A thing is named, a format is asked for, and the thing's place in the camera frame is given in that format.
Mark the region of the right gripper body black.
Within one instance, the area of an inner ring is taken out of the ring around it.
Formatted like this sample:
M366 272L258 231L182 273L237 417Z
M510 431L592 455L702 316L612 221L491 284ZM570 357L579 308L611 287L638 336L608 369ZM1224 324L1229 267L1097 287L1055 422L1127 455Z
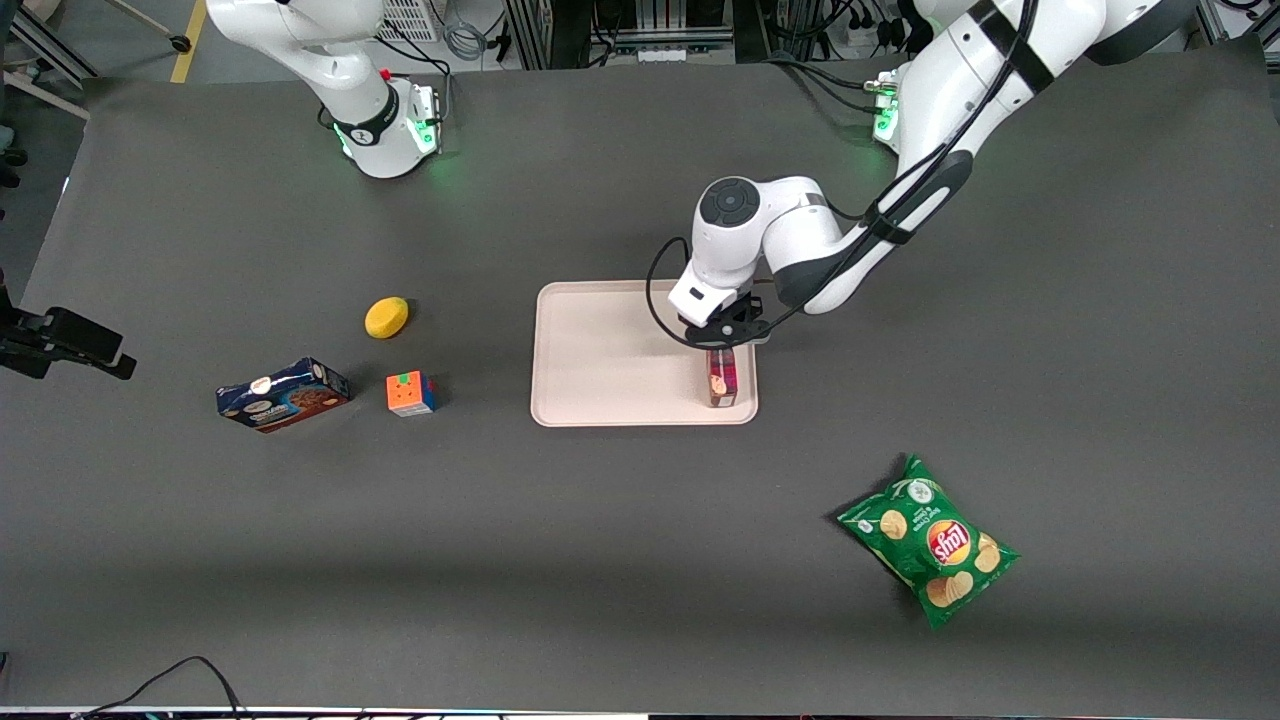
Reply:
M17 315L1 319L1 366L31 379L41 380L51 366L45 341L24 325Z

